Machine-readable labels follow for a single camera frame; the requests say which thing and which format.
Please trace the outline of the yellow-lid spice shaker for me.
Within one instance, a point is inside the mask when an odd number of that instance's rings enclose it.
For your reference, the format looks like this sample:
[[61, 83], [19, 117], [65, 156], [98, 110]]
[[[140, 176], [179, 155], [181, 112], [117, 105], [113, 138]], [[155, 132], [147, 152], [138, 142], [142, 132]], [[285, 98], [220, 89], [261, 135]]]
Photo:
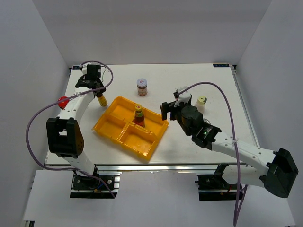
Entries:
[[207, 98], [205, 96], [199, 96], [197, 98], [197, 101], [195, 103], [195, 107], [197, 108], [197, 110], [200, 112], [200, 113], [204, 113], [205, 111], [205, 105], [206, 105], [206, 102], [207, 102]]

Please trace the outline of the small yellow-label dark bottle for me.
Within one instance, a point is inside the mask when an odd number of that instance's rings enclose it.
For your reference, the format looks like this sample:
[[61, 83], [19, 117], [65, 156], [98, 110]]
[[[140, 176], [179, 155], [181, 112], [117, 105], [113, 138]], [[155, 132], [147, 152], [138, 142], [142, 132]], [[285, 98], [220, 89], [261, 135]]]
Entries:
[[97, 95], [98, 102], [101, 107], [106, 107], [107, 106], [107, 100], [103, 94]]

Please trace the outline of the red-label sauce bottle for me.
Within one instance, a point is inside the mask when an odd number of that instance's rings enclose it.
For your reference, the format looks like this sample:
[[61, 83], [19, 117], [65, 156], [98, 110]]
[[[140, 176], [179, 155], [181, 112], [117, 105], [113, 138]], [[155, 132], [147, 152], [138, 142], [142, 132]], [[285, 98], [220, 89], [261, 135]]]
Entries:
[[135, 106], [135, 114], [134, 114], [133, 123], [135, 123], [141, 127], [145, 127], [145, 117], [143, 114], [143, 108], [139, 104], [137, 104]]

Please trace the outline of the white-lid sauce jar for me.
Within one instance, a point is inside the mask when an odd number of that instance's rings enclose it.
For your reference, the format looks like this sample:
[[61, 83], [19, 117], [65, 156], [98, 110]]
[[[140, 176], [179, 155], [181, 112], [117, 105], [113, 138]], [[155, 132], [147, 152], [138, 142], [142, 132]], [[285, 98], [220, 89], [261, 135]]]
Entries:
[[147, 89], [147, 80], [144, 78], [140, 78], [137, 80], [137, 92], [140, 96], [145, 96], [148, 93]]

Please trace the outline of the red-lid sauce jar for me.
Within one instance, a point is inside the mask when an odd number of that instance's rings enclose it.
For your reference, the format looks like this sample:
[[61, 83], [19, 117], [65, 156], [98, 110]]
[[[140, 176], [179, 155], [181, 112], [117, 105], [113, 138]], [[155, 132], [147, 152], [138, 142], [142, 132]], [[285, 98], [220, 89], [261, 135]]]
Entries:
[[66, 96], [62, 96], [57, 100], [57, 105], [59, 106], [60, 109], [65, 109], [66, 105], [68, 104], [69, 99]]

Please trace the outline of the clear glass jar steel lid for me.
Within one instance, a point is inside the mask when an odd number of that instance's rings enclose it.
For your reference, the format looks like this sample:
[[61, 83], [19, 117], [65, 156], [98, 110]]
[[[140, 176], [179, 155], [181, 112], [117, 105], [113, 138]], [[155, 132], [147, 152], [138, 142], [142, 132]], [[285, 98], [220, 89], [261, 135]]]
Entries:
[[210, 122], [208, 119], [206, 119], [206, 118], [204, 118], [203, 121], [204, 121], [205, 123], [207, 123], [207, 124], [211, 124], [211, 122]]

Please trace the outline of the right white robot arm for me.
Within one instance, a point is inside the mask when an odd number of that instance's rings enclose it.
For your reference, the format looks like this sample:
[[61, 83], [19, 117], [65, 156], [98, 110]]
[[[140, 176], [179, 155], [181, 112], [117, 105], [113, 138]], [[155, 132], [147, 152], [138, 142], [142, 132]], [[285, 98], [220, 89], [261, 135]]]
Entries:
[[299, 173], [291, 153], [263, 149], [242, 141], [235, 141], [220, 128], [203, 120], [203, 115], [190, 103], [164, 102], [160, 106], [161, 117], [176, 120], [187, 136], [199, 147], [223, 153], [252, 167], [241, 171], [243, 183], [265, 188], [273, 195], [288, 198]]

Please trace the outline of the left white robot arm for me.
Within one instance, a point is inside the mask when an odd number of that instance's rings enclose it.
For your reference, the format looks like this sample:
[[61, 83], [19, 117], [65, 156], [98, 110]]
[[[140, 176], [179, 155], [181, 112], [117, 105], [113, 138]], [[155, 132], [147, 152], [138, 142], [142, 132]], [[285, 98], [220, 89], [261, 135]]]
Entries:
[[46, 122], [49, 151], [85, 172], [84, 183], [91, 189], [99, 186], [100, 177], [94, 173], [95, 164], [83, 151], [84, 138], [79, 123], [88, 105], [98, 96], [97, 91], [92, 90], [103, 87], [100, 77], [101, 66], [89, 64], [75, 85], [76, 97], [68, 101], [57, 117]]

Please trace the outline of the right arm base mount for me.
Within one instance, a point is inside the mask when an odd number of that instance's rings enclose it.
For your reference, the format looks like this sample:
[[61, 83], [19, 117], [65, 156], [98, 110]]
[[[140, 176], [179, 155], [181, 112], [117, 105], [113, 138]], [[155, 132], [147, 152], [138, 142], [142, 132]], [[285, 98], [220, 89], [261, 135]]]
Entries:
[[223, 171], [228, 164], [220, 164], [213, 174], [197, 175], [200, 201], [235, 201], [237, 184], [229, 184], [223, 179]]

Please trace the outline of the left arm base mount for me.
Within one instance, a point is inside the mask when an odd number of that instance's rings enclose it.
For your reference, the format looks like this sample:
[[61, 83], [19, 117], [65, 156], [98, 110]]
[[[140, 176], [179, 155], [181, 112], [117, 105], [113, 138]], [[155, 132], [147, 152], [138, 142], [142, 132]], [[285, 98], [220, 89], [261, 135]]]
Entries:
[[113, 199], [117, 196], [120, 172], [94, 170], [92, 176], [73, 171], [71, 199]]

